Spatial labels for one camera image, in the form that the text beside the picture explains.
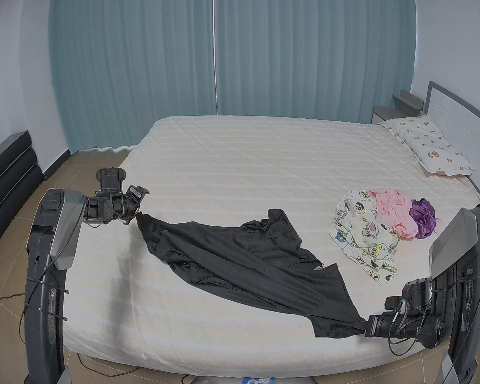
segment white cartoon print garment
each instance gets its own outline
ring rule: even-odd
[[[367,191],[352,190],[336,206],[330,236],[343,253],[378,284],[396,275],[393,253],[399,238],[375,222],[376,200]]]

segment mattress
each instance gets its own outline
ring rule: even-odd
[[[466,177],[426,174],[381,126],[274,117],[174,117],[157,121],[121,165],[128,185],[150,190],[142,211],[170,223],[237,227],[283,209],[324,264],[337,263],[360,315],[429,276],[436,236],[404,240],[399,269],[381,287],[328,234],[351,189],[395,188],[427,198],[446,225],[479,203]],[[315,338],[307,318],[232,302],[188,285],[151,255],[135,221],[83,225],[68,270],[65,347],[134,366],[233,377],[297,377],[399,359],[386,339]],[[403,351],[404,344],[396,350]],[[421,349],[416,346],[409,354]]]

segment white wall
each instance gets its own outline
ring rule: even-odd
[[[417,50],[411,92],[436,82],[480,109],[480,0],[416,0]]]
[[[48,52],[50,0],[0,0],[0,142],[28,130],[45,171],[68,149]]]

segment pink garment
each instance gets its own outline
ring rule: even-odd
[[[418,226],[408,213],[412,199],[393,189],[368,191],[377,200],[375,221],[393,229],[398,237],[415,237]]]

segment pillow with tulip print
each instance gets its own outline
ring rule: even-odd
[[[440,129],[426,116],[405,117],[380,122],[413,155],[429,173],[447,176],[471,175],[473,167]]]

